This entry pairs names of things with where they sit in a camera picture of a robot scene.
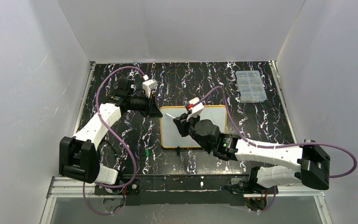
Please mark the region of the yellow framed whiteboard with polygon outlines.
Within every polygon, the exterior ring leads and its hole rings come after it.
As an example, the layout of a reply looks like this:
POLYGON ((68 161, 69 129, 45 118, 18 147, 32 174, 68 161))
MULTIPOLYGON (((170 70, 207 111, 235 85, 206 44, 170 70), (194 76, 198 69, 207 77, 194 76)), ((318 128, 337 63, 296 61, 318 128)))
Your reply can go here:
POLYGON ((217 140, 219 133, 224 133, 227 128, 227 111, 224 105, 206 105, 199 115, 199 122, 195 125, 192 136, 181 137, 173 119, 166 113, 179 117, 186 113, 183 106, 163 106, 160 108, 163 117, 160 119, 161 146, 165 149, 197 148, 201 149, 198 140, 217 140))

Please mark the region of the green marker cap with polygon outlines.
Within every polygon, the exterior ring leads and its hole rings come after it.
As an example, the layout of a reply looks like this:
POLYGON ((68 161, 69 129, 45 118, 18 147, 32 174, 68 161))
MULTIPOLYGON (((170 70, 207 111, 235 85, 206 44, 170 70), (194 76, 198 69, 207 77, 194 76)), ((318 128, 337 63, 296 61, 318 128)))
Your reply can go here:
POLYGON ((146 157, 149 157, 149 156, 150 156, 150 150, 149 150, 148 147, 146 148, 145 155, 146 155, 146 157))

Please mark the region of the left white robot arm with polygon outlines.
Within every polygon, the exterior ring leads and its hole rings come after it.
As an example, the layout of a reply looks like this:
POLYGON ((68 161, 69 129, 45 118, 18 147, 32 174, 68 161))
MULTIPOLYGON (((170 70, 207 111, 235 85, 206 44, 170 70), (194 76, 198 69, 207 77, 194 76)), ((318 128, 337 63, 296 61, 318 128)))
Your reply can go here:
POLYGON ((161 118, 152 90, 158 83, 154 79, 136 85, 133 80, 121 78, 99 106, 90 121, 72 137, 63 137, 59 144, 60 175, 86 183, 113 185, 118 171, 99 161, 98 146, 108 129, 128 111, 138 111, 145 118, 161 118))

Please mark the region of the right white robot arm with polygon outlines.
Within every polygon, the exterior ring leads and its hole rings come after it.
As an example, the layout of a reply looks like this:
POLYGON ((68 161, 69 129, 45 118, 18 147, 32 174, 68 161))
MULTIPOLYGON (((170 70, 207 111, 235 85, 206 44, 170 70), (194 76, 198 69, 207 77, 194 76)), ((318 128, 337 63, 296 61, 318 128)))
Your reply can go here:
POLYGON ((190 136, 202 149, 224 161, 257 161, 269 163, 269 168, 251 169, 244 190, 269 189, 276 185, 302 184, 317 190, 328 190, 330 156, 315 142, 300 146, 265 144, 244 141, 239 135, 226 134, 208 119, 187 114, 173 118, 181 137, 190 136))

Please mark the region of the clear plastic compartment box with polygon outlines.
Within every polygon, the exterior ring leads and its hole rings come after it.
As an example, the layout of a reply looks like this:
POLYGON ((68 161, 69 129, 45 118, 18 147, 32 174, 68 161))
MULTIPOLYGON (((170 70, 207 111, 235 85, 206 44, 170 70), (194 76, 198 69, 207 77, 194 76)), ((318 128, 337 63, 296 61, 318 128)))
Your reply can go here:
POLYGON ((241 103, 262 103, 267 99, 259 71, 240 70, 235 77, 241 103))

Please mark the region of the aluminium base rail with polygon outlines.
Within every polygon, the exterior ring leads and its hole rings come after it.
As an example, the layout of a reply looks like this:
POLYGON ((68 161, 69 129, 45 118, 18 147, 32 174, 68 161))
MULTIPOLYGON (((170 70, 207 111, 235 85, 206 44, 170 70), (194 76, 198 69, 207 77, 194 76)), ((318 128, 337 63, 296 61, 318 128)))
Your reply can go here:
MULTIPOLYGON (((132 184, 136 184, 141 195, 146 193, 217 193, 229 179, 244 179, 247 175, 138 175, 132 184)), ((278 196, 323 196, 324 192, 301 184, 289 184, 278 187, 278 196)), ((54 177, 47 198, 81 198, 83 182, 67 177, 54 177)))

